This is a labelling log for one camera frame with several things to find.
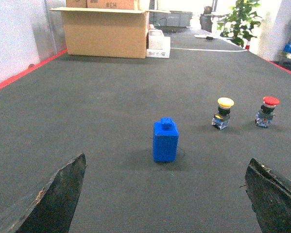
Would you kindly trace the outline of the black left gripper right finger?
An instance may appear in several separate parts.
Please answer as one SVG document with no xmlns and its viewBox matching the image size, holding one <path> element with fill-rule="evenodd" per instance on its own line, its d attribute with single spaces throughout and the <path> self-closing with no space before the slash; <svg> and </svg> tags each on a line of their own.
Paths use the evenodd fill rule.
<svg viewBox="0 0 291 233">
<path fill-rule="evenodd" d="M 291 233 L 291 180 L 252 158 L 245 173 L 246 193 L 263 233 Z"/>
</svg>

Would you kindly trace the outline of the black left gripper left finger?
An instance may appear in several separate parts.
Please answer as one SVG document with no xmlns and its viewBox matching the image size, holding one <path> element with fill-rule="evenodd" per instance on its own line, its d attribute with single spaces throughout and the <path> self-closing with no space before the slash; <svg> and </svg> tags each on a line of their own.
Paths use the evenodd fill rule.
<svg viewBox="0 0 291 233">
<path fill-rule="evenodd" d="M 84 153 L 0 213 L 0 233 L 67 233 L 82 191 Z"/>
</svg>

